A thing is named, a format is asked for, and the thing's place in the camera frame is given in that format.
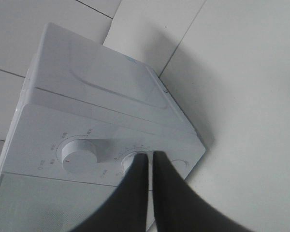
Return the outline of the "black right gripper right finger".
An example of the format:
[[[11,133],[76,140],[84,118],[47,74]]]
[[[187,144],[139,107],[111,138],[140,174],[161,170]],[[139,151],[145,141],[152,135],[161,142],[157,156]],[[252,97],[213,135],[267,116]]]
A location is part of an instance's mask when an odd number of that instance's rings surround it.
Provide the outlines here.
[[[153,205],[159,232],[247,232],[196,194],[163,151],[153,153]]]

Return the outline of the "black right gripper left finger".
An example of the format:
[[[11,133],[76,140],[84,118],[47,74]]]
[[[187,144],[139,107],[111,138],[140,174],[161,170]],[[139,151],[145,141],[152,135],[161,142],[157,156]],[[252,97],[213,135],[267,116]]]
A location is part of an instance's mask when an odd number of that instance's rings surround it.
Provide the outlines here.
[[[145,232],[148,206],[148,157],[138,153],[120,185],[75,232]]]

